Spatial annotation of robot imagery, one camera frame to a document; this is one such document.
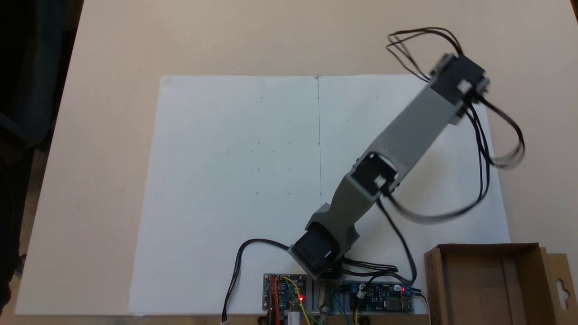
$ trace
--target white paper sheet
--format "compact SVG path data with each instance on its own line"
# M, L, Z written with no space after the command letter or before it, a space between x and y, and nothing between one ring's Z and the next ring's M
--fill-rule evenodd
M132 313L220 313L245 240L295 241L320 206L317 97L311 76L163 78ZM264 271L302 269L252 244L229 313L261 312Z
M294 243L423 86L413 76L163 78L129 310L220 314L241 243ZM487 131L486 114L478 112ZM477 197L478 177L475 137L464 120L446 127L395 195L417 212L445 212ZM491 177L486 200L448 223L415 224L386 205L416 261L416 287L425 289L423 253L439 243L509 242L495 170ZM361 238L349 257L393 264L410 276L379 210L356 228ZM249 246L242 261L230 315L262 313L263 273L303 272L263 244ZM417 299L416 313L426 313Z

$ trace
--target beige table surface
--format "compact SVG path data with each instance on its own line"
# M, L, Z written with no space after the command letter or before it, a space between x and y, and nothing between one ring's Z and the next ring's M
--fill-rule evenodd
M386 35L451 29L528 153L500 174L512 241L568 254L578 283L578 24L569 0L86 0L19 314L125 315L163 75L405 73ZM424 69L448 45L411 47ZM514 133L491 120L494 148Z

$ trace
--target circuit board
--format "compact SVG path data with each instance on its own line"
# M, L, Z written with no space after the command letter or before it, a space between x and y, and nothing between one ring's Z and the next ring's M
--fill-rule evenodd
M413 297L410 287L399 283L371 283L366 290L365 298L360 304L357 298L360 285L364 282L350 282L350 308L359 306L360 311L372 312L413 312Z
M282 279L286 276L293 280L299 287L299 295L295 286L290 282L287 286L287 281ZM274 287L271 286L271 280L277 282L277 300L279 302L279 309L287 311L301 311L301 304L299 300L303 300L307 292L307 275L306 274L263 274L263 300L261 308L267 310L272 306L275 300L273 295Z

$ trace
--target white connector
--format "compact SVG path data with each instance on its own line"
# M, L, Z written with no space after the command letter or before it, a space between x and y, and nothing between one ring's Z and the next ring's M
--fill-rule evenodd
M363 290L364 288L365 288L365 283L360 284L360 289L359 289L359 291L357 291L357 298L359 298L359 299L365 298L365 294L367 292L365 292L365 290Z
M301 325L301 313L289 312L287 314L287 325Z

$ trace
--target gray robotic arm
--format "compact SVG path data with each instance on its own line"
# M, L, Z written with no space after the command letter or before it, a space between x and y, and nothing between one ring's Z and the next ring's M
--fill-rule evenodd
M392 193L448 123L455 124L473 94L486 91L484 70L465 56L446 54L432 80L369 145L335 191L313 214L289 254L317 279L351 248L359 220L382 194Z

